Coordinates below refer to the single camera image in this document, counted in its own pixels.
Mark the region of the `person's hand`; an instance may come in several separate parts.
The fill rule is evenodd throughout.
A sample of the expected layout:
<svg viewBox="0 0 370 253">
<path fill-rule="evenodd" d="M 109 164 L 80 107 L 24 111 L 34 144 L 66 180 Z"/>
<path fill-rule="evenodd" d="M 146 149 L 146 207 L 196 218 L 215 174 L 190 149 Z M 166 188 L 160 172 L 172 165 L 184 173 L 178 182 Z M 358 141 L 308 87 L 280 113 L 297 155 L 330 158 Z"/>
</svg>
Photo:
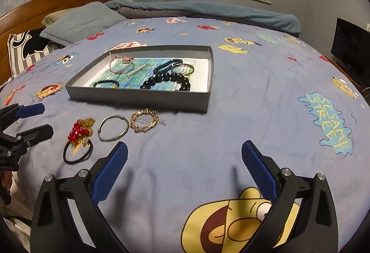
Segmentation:
<svg viewBox="0 0 370 253">
<path fill-rule="evenodd" d="M 11 202 L 10 188 L 12 185 L 12 171 L 1 170 L 1 200 L 5 205 Z"/>
</svg>

